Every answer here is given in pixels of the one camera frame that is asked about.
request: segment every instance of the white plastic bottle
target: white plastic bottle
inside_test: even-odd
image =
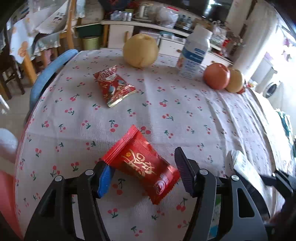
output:
[[[177,62],[179,75],[192,79],[200,68],[205,54],[210,50],[212,32],[197,24],[187,39]]]

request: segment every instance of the orange flower print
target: orange flower print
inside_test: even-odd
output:
[[[27,48],[28,48],[28,42],[27,41],[22,42],[22,45],[19,48],[17,54],[21,57],[24,57],[27,53]]]

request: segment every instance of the cabinet handle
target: cabinet handle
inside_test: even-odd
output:
[[[124,35],[124,42],[126,42],[128,39],[129,39],[129,31],[126,31]]]

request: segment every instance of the round yellow fruit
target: round yellow fruit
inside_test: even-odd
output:
[[[231,93],[237,93],[244,86],[244,76],[237,69],[229,68],[229,71],[230,71],[230,80],[229,80],[229,84],[226,86],[225,89]]]
[[[124,44],[123,58],[131,66],[143,68],[154,63],[158,50],[154,38],[147,34],[136,34]]]

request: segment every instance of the white bottle cap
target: white bottle cap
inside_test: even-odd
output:
[[[198,23],[195,25],[194,32],[203,35],[205,39],[210,39],[213,34],[210,30],[205,29],[202,25]]]

